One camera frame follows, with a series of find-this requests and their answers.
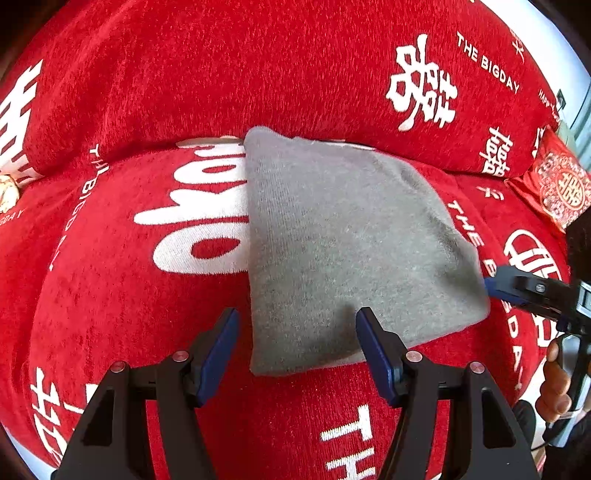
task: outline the red fabric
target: red fabric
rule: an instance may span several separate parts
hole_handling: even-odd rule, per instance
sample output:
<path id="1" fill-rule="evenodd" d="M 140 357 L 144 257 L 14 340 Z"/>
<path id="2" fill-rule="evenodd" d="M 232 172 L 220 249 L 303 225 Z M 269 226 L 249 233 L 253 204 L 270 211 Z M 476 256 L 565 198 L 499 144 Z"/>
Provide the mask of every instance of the red fabric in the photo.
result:
<path id="1" fill-rule="evenodd" d="M 468 59 L 457 46 L 458 31 L 479 49 L 479 59 L 485 53 L 518 79 L 517 94 Z M 456 117 L 440 129 L 419 112 L 415 126 L 400 132 L 410 110 L 395 112 L 386 98 L 390 75 L 400 72 L 395 48 L 416 45 L 422 33 L 428 34 L 427 62 L 450 73 L 458 89 L 450 100 Z M 231 147 L 196 155 L 174 142 L 242 135 L 265 124 L 282 134 L 344 138 L 450 170 L 481 172 L 478 152 L 491 138 L 489 129 L 499 127 L 513 142 L 506 174 L 521 174 L 531 164 L 537 127 L 553 117 L 539 96 L 550 89 L 513 41 L 482 4 L 460 0 L 375 1 L 362 8 L 329 2 L 321 11 L 304 1 L 279 8 L 71 0 L 0 89 L 0 98 L 8 95 L 11 103 L 2 171 L 17 175 L 20 162 L 21 181 L 35 172 L 50 175 L 24 190 L 15 208 L 23 210 L 20 216 L 0 217 L 0 303 L 8 326 L 1 333 L 0 421 L 24 446 L 56 463 L 93 384 L 113 361 L 158 361 L 187 347 L 224 307 L 235 306 L 243 318 L 236 354 L 219 395 L 197 413 L 219 478 L 334 480 L 346 475 L 343 459 L 357 454 L 357 472 L 379 470 L 397 414 L 377 396 L 364 364 L 286 378 L 249 373 L 249 287 L 240 250 L 248 218 L 238 201 L 215 213 L 221 194 L 243 184 L 242 157 Z M 29 67 L 26 85 L 18 84 Z M 29 96 L 34 85 L 35 95 L 20 95 L 15 85 Z M 0 112 L 3 120 L 6 112 Z M 24 135 L 22 152 L 12 147 L 15 131 Z M 11 164 L 4 163 L 8 151 Z M 208 154 L 236 167 L 213 168 L 204 174 L 211 181 L 185 183 L 180 167 Z M 439 168 L 413 164 L 478 246 L 483 271 L 506 262 L 507 238 L 527 229 L 566 276 L 563 246 L 514 196 L 506 193 L 503 203 L 481 199 L 471 177 L 456 181 Z M 34 172 L 25 174 L 29 168 Z M 230 183 L 217 180 L 227 171 L 236 174 Z M 474 181 L 503 188 L 500 181 Z M 159 222 L 154 212 L 148 222 L 136 217 L 174 206 L 171 192 L 187 189 L 214 192 L 191 204 L 192 219 L 174 220 L 170 210 Z M 179 255 L 196 258 L 193 270 L 179 271 Z M 447 364 L 481 360 L 514 401 L 541 359 L 539 342 L 531 316 L 506 314 L 493 301 L 488 319 L 421 350 Z M 445 413 L 430 476 L 443 458 Z M 356 421 L 361 430 L 329 438 L 332 429 Z M 154 423 L 151 432 L 159 477 L 166 478 Z M 328 432 L 324 440 L 322 432 Z"/>
<path id="2" fill-rule="evenodd" d="M 550 128 L 530 169 L 506 182 L 558 236 L 591 206 L 591 177 Z"/>
<path id="3" fill-rule="evenodd" d="M 13 365 L 3 367 L 6 375 L 2 375 L 1 381 L 8 382 L 3 386 L 11 392 L 11 397 L 2 402 L 2 422 L 36 455 L 55 462 L 52 455 L 59 458 L 61 453 L 56 432 L 67 440 L 79 418 L 79 414 L 66 405 L 83 408 L 86 391 L 91 388 L 87 385 L 98 383 L 114 360 L 126 359 L 132 366 L 158 361 L 178 348 L 187 347 L 199 331 L 215 321 L 225 306 L 231 305 L 242 314 L 241 339 L 219 395 L 197 414 L 219 478 L 280 476 L 294 480 L 333 480 L 343 477 L 345 467 L 328 469 L 327 464 L 330 466 L 331 462 L 361 452 L 365 452 L 366 457 L 356 463 L 356 471 L 379 470 L 391 441 L 397 412 L 388 409 L 377 396 L 364 364 L 285 378 L 254 377 L 248 371 L 252 344 L 247 273 L 180 274 L 163 271 L 155 265 L 157 246 L 175 232 L 205 224 L 209 226 L 211 240 L 194 246 L 194 238 L 187 234 L 184 243 L 177 244 L 176 249 L 168 245 L 169 259 L 175 259 L 184 249 L 200 258 L 218 258 L 236 247 L 231 239 L 223 240 L 228 237 L 225 226 L 247 221 L 243 216 L 233 215 L 231 210 L 226 211 L 223 219 L 200 220 L 200 215 L 206 215 L 204 212 L 209 207 L 195 205 L 196 220 L 160 225 L 137 223 L 136 215 L 140 212 L 174 206 L 169 198 L 174 190 L 222 192 L 240 185 L 235 181 L 216 184 L 216 172 L 224 173 L 227 170 L 224 168 L 210 170 L 211 183 L 183 183 L 183 176 L 178 173 L 180 167 L 202 161 L 210 152 L 215 153 L 198 152 L 199 157 L 193 149 L 164 150 L 130 157 L 108 166 L 107 170 L 102 163 L 94 167 L 87 164 L 85 170 L 78 172 L 71 183 L 75 187 L 67 190 L 65 203 L 54 209 L 61 212 L 61 228 L 48 229 L 56 250 L 42 251 L 43 262 L 36 264 L 33 270 L 20 268 L 18 282 L 2 290 L 2 301 L 6 303 L 9 297 L 15 297 L 16 292 L 22 290 L 21 285 L 27 283 L 29 277 L 45 277 L 33 320 L 30 304 L 34 303 L 34 297 L 31 294 L 31 302 L 19 296 L 20 301 L 12 312 L 17 325 L 30 326 L 24 336 L 29 349 L 19 351 L 28 359 L 28 364 L 25 363 L 19 381 L 10 377 Z M 222 161 L 236 164 L 235 170 L 239 169 L 241 156 L 228 158 L 226 153 L 226 150 L 219 152 Z M 93 158 L 94 155 L 88 155 L 89 160 Z M 460 189 L 454 178 L 434 167 L 413 164 L 438 191 L 442 201 L 462 209 L 460 212 L 450 207 L 449 211 L 460 231 L 465 235 L 479 235 L 484 243 L 478 246 L 481 261 L 504 263 L 503 243 L 499 238 L 508 235 L 513 228 L 526 225 L 544 238 L 564 271 L 563 251 L 550 236 L 543 236 L 542 226 L 531 224 L 528 215 L 533 214 L 524 210 L 518 200 L 513 198 L 508 202 L 506 198 L 505 203 L 498 202 L 504 207 L 501 216 L 515 217 L 513 224 L 499 237 L 483 219 L 486 212 L 479 208 L 479 190 L 474 189 L 474 198 L 470 199 L 466 194 L 469 189 L 464 186 Z M 50 178 L 34 183 L 24 192 L 23 202 L 36 200 L 41 187 L 56 188 L 53 187 L 55 181 Z M 502 187 L 502 182 L 494 181 L 494 185 L 497 184 Z M 80 196 L 85 195 L 88 195 L 85 203 L 80 206 Z M 485 200 L 491 204 L 497 202 L 492 198 Z M 44 208 L 44 202 L 36 209 L 31 208 L 31 217 L 40 215 Z M 467 223 L 462 223 L 458 215 Z M 22 219 L 21 216 L 7 222 L 3 238 L 12 235 L 11 225 L 14 228 L 30 225 L 17 223 Z M 466 225 L 473 230 L 466 230 Z M 467 238 L 479 243 L 475 236 Z M 11 245 L 19 248 L 14 241 Z M 48 271 L 49 265 L 53 265 L 51 271 Z M 228 265 L 231 269 L 239 262 Z M 511 337 L 507 320 L 512 315 L 517 316 L 518 322 L 515 339 Z M 3 345 L 18 342 L 11 332 L 4 336 Z M 537 338 L 531 316 L 514 310 L 506 315 L 500 302 L 494 300 L 488 319 L 463 332 L 423 345 L 419 350 L 434 361 L 458 366 L 465 366 L 476 358 L 481 360 L 508 400 L 513 402 L 527 386 L 542 357 Z M 515 346 L 522 348 L 517 368 Z M 13 350 L 18 349 L 18 345 L 13 347 Z M 39 386 L 39 390 L 32 390 L 30 385 Z M 43 393 L 50 395 L 52 387 L 56 396 L 53 399 L 43 397 Z M 52 408 L 59 425 L 51 420 Z M 342 437 L 321 439 L 322 432 L 359 421 L 364 409 L 368 412 L 370 438 L 357 430 Z M 430 476 L 439 472 L 443 460 L 446 414 L 447 407 L 443 407 L 434 439 Z M 47 432 L 41 429 L 40 434 L 35 422 Z M 157 437 L 156 425 L 152 418 L 154 437 Z M 41 436 L 55 454 L 46 451 Z M 232 462 L 228 461 L 228 452 L 232 452 Z M 154 457 L 159 478 L 166 478 L 157 440 L 154 441 Z"/>
<path id="4" fill-rule="evenodd" d="M 432 91 L 431 107 L 449 102 L 455 115 L 440 127 L 419 109 L 414 126 L 400 131 L 415 100 L 394 108 L 391 76 L 403 73 L 397 48 L 418 48 L 422 34 L 424 63 L 439 68 L 431 84 L 423 77 L 423 93 Z M 411 61 L 404 49 L 398 54 Z M 419 52 L 413 55 L 418 61 Z M 513 177 L 533 161 L 537 128 L 556 126 L 539 68 L 481 2 L 330 0 L 318 8 L 309 0 L 72 0 L 33 39 L 0 98 L 40 60 L 37 95 L 44 100 L 31 109 L 24 151 L 27 165 L 44 175 L 97 142 L 113 162 L 189 137 L 242 137 L 266 125 L 445 170 L 492 168 Z M 457 95 L 445 89 L 448 74 Z M 413 74 L 417 85 L 420 77 Z M 394 87 L 401 95 L 412 90 Z M 507 150 L 491 134 L 497 128 L 512 144 Z M 2 147 L 11 139 L 4 135 Z M 497 158 L 499 148 L 509 170 L 485 168 L 480 153 Z M 4 173 L 18 150 L 0 161 Z"/>

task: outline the red sofa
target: red sofa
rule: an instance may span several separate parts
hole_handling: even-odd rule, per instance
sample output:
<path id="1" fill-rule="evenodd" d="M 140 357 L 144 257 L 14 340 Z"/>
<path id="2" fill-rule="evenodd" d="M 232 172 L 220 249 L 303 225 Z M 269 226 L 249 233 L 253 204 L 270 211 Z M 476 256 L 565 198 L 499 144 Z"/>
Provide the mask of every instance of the red sofa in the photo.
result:
<path id="1" fill-rule="evenodd" d="M 175 175 L 194 161 L 231 168 L 243 150 L 218 146 L 223 135 L 266 125 L 407 158 L 478 250 L 484 275 L 511 263 L 569 276 L 563 239 L 503 182 L 531 165 L 539 129 L 556 126 L 554 98 L 520 40 L 480 2 L 70 0 L 0 98 L 0 173 L 22 187 L 0 217 L 0 421 L 53 465 L 113 361 L 157 362 L 234 306 L 245 319 L 236 354 L 197 412 L 219 478 L 379 471 L 398 414 L 365 364 L 284 378 L 248 371 L 248 217 L 199 217 L 206 206 L 195 205 L 201 220 L 134 222 L 173 205 L 175 189 L 240 183 L 187 185 Z M 195 138 L 205 140 L 183 142 Z M 192 255 L 194 268 L 175 270 L 178 255 Z M 225 255 L 225 270 L 212 269 L 208 260 Z M 493 300 L 486 320 L 420 350 L 452 365 L 482 361 L 514 402 L 555 333 Z M 430 476 L 440 471 L 446 414 Z"/>

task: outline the finger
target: finger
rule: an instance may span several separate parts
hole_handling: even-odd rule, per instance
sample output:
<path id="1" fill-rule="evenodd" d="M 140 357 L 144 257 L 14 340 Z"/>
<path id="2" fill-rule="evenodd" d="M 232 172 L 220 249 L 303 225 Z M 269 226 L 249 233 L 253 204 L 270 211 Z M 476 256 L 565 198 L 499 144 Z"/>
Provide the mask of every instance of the finger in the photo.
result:
<path id="1" fill-rule="evenodd" d="M 547 383 L 557 395 L 564 395 L 568 392 L 570 387 L 570 377 L 556 362 L 546 362 L 543 370 L 545 378 L 544 383 Z"/>
<path id="2" fill-rule="evenodd" d="M 540 387 L 540 395 L 546 406 L 558 415 L 565 413 L 572 404 L 568 395 L 557 394 L 548 382 L 542 383 Z"/>
<path id="3" fill-rule="evenodd" d="M 548 405 L 546 405 L 542 397 L 535 401 L 535 409 L 538 414 L 540 414 L 540 417 L 542 417 L 548 423 L 553 423 L 560 418 L 560 415 L 558 415 Z"/>
<path id="4" fill-rule="evenodd" d="M 554 362 L 558 358 L 558 344 L 556 343 L 556 340 L 552 340 L 550 345 L 548 345 L 546 358 L 548 359 L 548 362 Z"/>

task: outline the cable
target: cable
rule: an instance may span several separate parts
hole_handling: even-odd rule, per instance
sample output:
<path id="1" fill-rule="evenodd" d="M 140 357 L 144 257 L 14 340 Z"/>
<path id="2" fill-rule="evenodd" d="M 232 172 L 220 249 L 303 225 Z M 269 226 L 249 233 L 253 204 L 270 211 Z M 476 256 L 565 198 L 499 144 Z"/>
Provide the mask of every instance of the cable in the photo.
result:
<path id="1" fill-rule="evenodd" d="M 567 423 L 564 423 L 563 427 L 551 439 L 546 440 L 544 443 L 542 443 L 541 445 L 538 445 L 535 448 L 532 448 L 530 450 L 530 452 L 535 452 L 536 450 L 539 450 L 543 447 L 547 447 L 552 440 L 554 440 L 558 435 L 560 435 L 563 432 L 563 430 L 566 428 L 566 426 L 567 426 Z"/>

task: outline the gray towel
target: gray towel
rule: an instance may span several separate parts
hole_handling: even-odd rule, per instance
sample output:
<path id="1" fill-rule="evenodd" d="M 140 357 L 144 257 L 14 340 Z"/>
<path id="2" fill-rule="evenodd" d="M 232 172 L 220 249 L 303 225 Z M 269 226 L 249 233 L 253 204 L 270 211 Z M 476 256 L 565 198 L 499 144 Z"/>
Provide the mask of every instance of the gray towel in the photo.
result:
<path id="1" fill-rule="evenodd" d="M 409 347 L 488 315 L 474 246 L 408 163 L 263 127 L 244 147 L 255 375 L 363 361 L 363 306 Z"/>

